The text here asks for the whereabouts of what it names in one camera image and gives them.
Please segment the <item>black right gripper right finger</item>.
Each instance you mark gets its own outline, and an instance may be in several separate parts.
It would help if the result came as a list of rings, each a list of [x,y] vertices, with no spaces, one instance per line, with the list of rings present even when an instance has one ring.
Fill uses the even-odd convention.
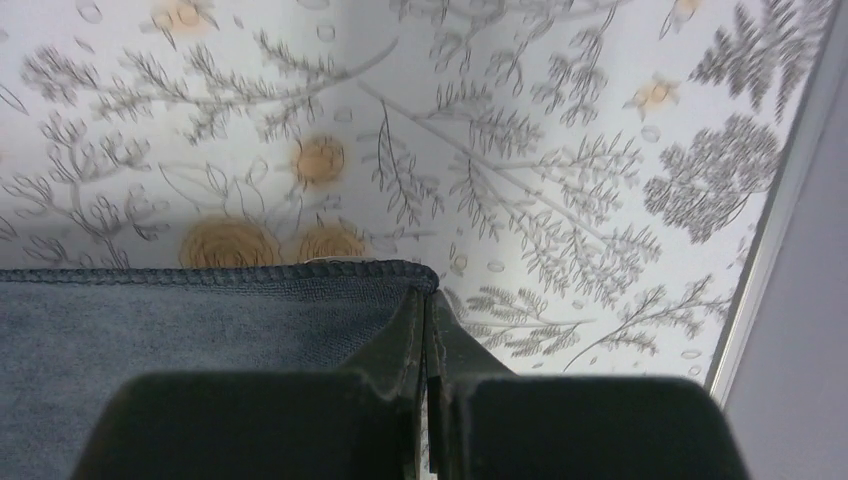
[[[674,377],[520,376],[425,313],[429,468],[439,479],[746,479],[726,419]]]

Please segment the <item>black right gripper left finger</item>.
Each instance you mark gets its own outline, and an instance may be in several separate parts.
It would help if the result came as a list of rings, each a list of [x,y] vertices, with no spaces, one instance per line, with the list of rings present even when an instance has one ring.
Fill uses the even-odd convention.
[[[424,293],[331,371],[157,372],[122,385],[76,479],[415,479]]]

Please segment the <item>dark grey cloth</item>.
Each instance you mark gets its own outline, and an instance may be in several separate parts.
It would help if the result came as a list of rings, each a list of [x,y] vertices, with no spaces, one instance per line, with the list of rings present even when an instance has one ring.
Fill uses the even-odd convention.
[[[400,260],[208,269],[5,270],[1,475],[64,479],[101,410],[153,371],[340,365],[437,275]]]

